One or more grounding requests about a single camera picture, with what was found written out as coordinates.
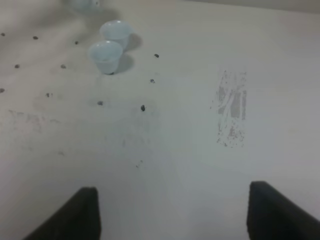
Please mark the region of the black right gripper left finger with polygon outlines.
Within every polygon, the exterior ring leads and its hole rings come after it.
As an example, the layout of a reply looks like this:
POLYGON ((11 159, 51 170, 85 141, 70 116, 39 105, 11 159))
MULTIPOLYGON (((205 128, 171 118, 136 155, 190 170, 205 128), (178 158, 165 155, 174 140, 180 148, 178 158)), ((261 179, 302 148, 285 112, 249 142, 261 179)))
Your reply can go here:
POLYGON ((102 224, 99 193, 82 187, 26 240, 99 240, 102 224))

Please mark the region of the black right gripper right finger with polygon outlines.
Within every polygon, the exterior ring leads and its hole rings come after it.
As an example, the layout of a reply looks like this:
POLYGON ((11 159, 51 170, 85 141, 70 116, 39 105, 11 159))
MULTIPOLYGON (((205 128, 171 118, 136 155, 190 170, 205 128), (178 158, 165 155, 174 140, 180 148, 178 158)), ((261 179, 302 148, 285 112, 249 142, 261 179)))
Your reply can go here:
POLYGON ((320 238, 320 221, 265 181, 250 183, 246 226, 251 240, 320 238))

